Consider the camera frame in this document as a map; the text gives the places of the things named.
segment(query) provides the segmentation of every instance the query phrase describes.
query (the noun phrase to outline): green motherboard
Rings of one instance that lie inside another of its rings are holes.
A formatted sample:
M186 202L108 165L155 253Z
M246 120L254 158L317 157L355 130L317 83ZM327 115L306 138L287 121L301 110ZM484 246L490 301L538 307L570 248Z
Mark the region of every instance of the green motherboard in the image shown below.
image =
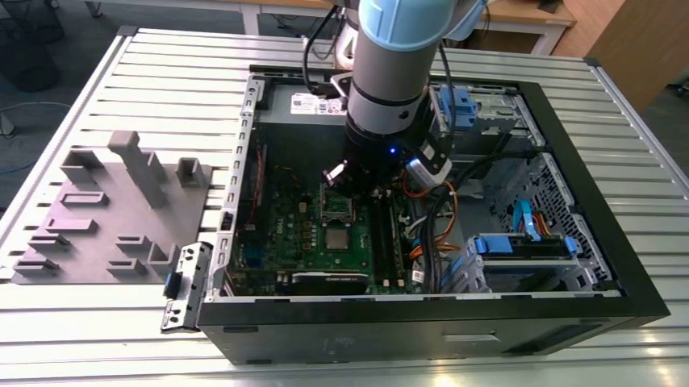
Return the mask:
M366 281L366 293L414 292L403 279L402 246L394 243L385 256L373 243L379 236L371 230L371 204L354 201L323 185L301 193L275 190L265 200L265 217L236 251L239 268L232 269L236 293L270 296L289 293L297 273L335 273ZM393 222L387 212L386 222Z

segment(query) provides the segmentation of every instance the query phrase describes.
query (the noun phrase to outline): wooden desk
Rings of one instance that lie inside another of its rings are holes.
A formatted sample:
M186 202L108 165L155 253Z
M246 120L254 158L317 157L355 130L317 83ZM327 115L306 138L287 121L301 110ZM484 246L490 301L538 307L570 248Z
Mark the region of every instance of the wooden desk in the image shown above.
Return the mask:
M331 3L326 0L247 0L246 2L226 0L103 0L103 2L242 12L247 35L261 35L261 14L322 17L331 8ZM95 2L86 2L86 4L92 16L96 16L98 7ZM537 0L496 0L489 7L492 31L522 32L541 36L532 51L532 54L537 55L550 55L565 29L576 23L574 16L564 6L558 8L556 14L549 14L538 10ZM475 29L482 28L484 20L475 25Z

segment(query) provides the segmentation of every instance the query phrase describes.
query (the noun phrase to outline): floor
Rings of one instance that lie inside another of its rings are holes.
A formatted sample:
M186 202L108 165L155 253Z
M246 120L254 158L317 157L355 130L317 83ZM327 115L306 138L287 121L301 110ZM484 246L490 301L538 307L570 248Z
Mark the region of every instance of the floor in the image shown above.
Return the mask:
M94 19L82 2L62 0L58 13L67 35L48 49L62 72L60 83L52 89L31 94L17 92L0 78L0 108L38 101L71 104L122 25L243 33L242 15L235 12L103 4L104 16ZM283 23L289 23L298 31L307 31L314 19L303 17L283 20ZM281 28L279 22L269 15L262 15L261 29L265 35L294 36L298 33ZM0 138L0 172L36 161L66 111L60 106L24 106L7 113L19 129L12 139ZM689 152L685 152L689 144L689 98L678 98L670 89L665 90L642 117L677 163L689 171ZM27 168L0 174L0 216L30 171L31 168Z

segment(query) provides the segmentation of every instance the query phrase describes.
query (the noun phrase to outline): wire mesh bin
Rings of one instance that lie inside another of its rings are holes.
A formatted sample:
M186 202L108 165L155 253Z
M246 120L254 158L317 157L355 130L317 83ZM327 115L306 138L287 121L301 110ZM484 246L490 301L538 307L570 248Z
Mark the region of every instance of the wire mesh bin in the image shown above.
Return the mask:
M52 43L64 36L63 25L48 0L0 0L13 19L43 43Z
M0 19L0 73L30 92L51 88L59 80L46 46L16 19Z

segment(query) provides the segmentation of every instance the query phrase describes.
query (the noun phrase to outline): motherboard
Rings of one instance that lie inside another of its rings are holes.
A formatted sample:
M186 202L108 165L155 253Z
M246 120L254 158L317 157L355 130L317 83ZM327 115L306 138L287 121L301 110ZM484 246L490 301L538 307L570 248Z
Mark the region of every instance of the motherboard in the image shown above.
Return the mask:
M354 200L322 184L302 189L286 172L295 183L286 186L279 178L267 183L265 216L239 234L239 267L228 274L234 293L409 293L390 193Z

